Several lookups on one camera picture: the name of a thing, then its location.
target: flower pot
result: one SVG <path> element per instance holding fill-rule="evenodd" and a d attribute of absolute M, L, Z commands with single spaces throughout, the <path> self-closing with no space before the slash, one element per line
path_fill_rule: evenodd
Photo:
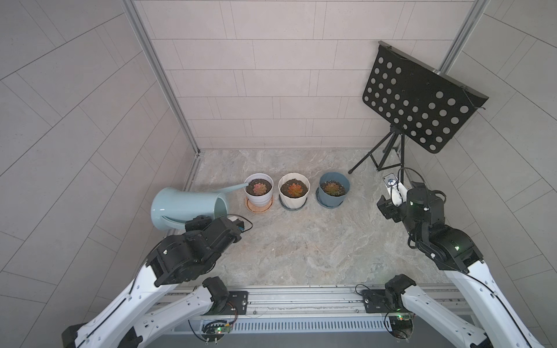
<path fill-rule="evenodd" d="M 323 189 L 321 188 L 321 184 L 331 180 L 336 181 L 342 186 L 344 186 L 346 193 L 338 197 L 326 194 L 325 191 L 323 191 Z M 337 173 L 335 171 L 325 173 L 323 174 L 323 176 L 321 176 L 321 179 L 319 179 L 319 186 L 317 188 L 317 201 L 325 208 L 330 208 L 330 209 L 336 208 L 340 205 L 340 203 L 344 201 L 349 190 L 350 190 L 350 182 L 344 175 Z"/>
<path fill-rule="evenodd" d="M 282 187 L 282 185 L 285 182 L 287 182 L 288 180 L 291 180 L 291 179 L 296 179 L 296 180 L 299 180 L 299 181 L 303 182 L 307 186 L 306 194 L 304 194 L 303 196 L 298 197 L 298 198 L 290 198 L 290 197 L 285 196 L 280 191 L 280 188 Z M 282 206 L 285 207 L 288 210 L 296 210 L 296 209 L 300 209 L 301 207 L 303 207 L 304 204 L 306 203 L 307 194 L 308 194 L 309 191 L 310 191 L 310 181 L 305 176 L 303 176 L 302 174 L 288 173 L 278 181 L 278 196 L 280 198 Z"/>
<path fill-rule="evenodd" d="M 254 179 L 264 179 L 264 180 L 267 180 L 268 182 L 271 183 L 271 188 L 269 189 L 269 191 L 266 194 L 261 195 L 261 196 L 250 195 L 247 192 L 246 188 L 244 188 L 244 191 L 246 192 L 247 199 L 250 200 L 251 204 L 255 205 L 256 207 L 264 207 L 267 204 L 269 204 L 269 202 L 271 201 L 271 197 L 273 197 L 273 186 L 275 184 L 273 183 L 273 179 L 271 179 L 270 176 L 268 176 L 267 174 L 263 174 L 263 173 L 256 173 L 256 174 L 252 174 L 252 175 L 248 176 L 246 181 L 244 181 L 244 183 L 250 183 Z"/>

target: music stand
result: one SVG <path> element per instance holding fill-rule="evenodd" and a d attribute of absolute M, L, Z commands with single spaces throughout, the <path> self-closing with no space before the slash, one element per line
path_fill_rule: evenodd
<path fill-rule="evenodd" d="M 367 157 L 371 157 L 377 171 L 404 166 L 405 136 L 430 153 L 438 153 L 487 99 L 482 93 L 379 41 L 379 52 L 362 100 L 389 121 L 390 131 L 348 174 Z M 398 136 L 400 163 L 383 166 Z M 378 164 L 372 152 L 387 139 L 389 142 Z M 404 171 L 400 175 L 401 183 L 403 178 Z"/>

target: light blue watering can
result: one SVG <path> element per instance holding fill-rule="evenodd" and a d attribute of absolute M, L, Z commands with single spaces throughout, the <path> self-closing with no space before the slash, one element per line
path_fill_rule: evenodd
<path fill-rule="evenodd" d="M 225 193 L 248 186 L 248 183 L 225 187 L 215 192 L 182 192 L 172 187 L 162 189 L 151 204 L 151 221 L 161 231 L 184 229 L 184 223 L 199 215 L 212 219 L 228 214 Z"/>

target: succulent plant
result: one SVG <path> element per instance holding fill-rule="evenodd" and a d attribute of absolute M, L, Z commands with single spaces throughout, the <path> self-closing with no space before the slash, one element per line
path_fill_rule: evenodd
<path fill-rule="evenodd" d="M 267 185 L 264 183 L 257 183 L 253 186 L 253 193 L 255 196 L 263 196 L 267 193 Z"/>
<path fill-rule="evenodd" d="M 338 196 L 339 195 L 340 186 L 336 183 L 328 183 L 323 191 L 330 196 Z"/>
<path fill-rule="evenodd" d="M 291 198 L 298 198 L 302 196 L 302 185 L 293 183 L 290 186 L 288 186 L 288 194 L 290 195 Z"/>

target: gray marble floor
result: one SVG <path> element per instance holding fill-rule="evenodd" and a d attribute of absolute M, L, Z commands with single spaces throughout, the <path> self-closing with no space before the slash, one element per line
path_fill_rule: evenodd
<path fill-rule="evenodd" d="M 266 173 L 277 184 L 284 174 L 297 172 L 311 183 L 306 205 L 295 212 L 280 205 L 278 187 L 273 188 L 275 203 L 260 214 L 247 210 L 243 190 L 227 194 L 229 213 L 244 215 L 254 227 L 225 251 L 207 276 L 220 276 L 229 286 L 384 284 L 400 273 L 422 284 L 449 282 L 433 262 L 408 248 L 402 223 L 385 220 L 377 209 L 377 200 L 386 193 L 382 176 L 389 172 L 378 173 L 368 159 L 347 174 L 365 153 L 354 149 L 205 151 L 192 191 L 242 183 L 253 173 Z M 323 208 L 315 198 L 319 178 L 327 171 L 339 171 L 350 180 L 350 192 L 336 209 Z"/>

